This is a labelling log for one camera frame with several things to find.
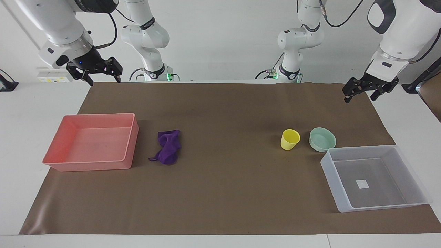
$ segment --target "purple cloth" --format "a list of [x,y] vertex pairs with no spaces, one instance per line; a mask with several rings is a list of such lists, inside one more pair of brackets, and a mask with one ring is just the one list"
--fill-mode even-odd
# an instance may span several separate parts
[[158,142],[162,149],[150,161],[160,161],[163,165],[171,165],[178,160],[181,144],[178,140],[179,130],[158,132]]

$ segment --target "white wall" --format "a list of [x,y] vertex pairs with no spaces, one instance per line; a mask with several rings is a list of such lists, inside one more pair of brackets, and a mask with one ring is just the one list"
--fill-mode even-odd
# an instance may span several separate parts
[[[15,1],[4,2],[36,42],[43,45],[46,41],[44,34],[25,17]],[[322,22],[326,34],[323,44],[303,50],[304,81],[346,82],[350,77],[363,75],[381,40],[381,35],[373,31],[366,20],[372,2],[365,1],[341,28],[331,28]],[[296,0],[150,0],[156,20],[170,33],[169,46],[160,50],[163,60],[182,80],[251,79],[259,71],[271,68],[282,52],[277,46],[279,32],[300,26],[295,3]],[[355,0],[329,1],[329,21],[334,24],[342,22],[357,3]],[[123,4],[119,9],[126,13]],[[77,17],[87,30],[92,31],[96,45],[113,39],[114,31],[107,15],[78,13]],[[116,12],[114,17],[119,27],[130,24]],[[35,68],[46,65],[1,4],[0,34],[0,68],[10,72],[16,80],[36,81]],[[441,42],[426,59],[409,65],[399,76],[401,82],[412,82],[440,52]],[[114,56],[122,64],[123,81],[128,80],[135,68],[142,66],[137,53],[120,37],[113,46],[100,50],[100,53],[105,59]],[[92,77],[96,81],[112,80],[105,75]]]

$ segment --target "brown mat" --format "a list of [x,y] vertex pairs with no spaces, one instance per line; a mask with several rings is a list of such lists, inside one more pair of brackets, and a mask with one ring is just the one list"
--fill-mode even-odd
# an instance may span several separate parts
[[[96,83],[79,113],[134,112],[129,170],[51,169],[21,234],[434,233],[430,205],[339,213],[312,150],[325,127],[338,147],[394,144],[366,95],[346,105],[341,84]],[[284,129],[302,136],[280,148]],[[157,132],[180,129],[172,166],[150,162]]]
[[441,121],[441,74],[423,84],[419,89],[419,94],[429,109]]

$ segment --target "plastic container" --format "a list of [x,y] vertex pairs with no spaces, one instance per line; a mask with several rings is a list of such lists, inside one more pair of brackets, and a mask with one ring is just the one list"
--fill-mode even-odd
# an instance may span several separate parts
[[43,163],[59,171],[128,169],[138,130],[133,113],[67,115]]
[[329,149],[321,160],[338,211],[430,203],[424,186],[395,145]]
[[335,147],[337,140],[328,129],[314,128],[309,135],[309,144],[316,151],[326,152],[328,149]]
[[286,129],[282,133],[282,140],[280,141],[280,146],[284,150],[291,150],[300,141],[300,134],[293,129]]

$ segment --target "yellow cup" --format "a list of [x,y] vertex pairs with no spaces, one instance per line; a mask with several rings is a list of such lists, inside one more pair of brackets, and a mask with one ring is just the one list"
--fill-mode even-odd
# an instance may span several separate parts
[[296,130],[286,129],[282,133],[282,141],[280,142],[280,146],[284,150],[291,150],[299,141],[300,134]]

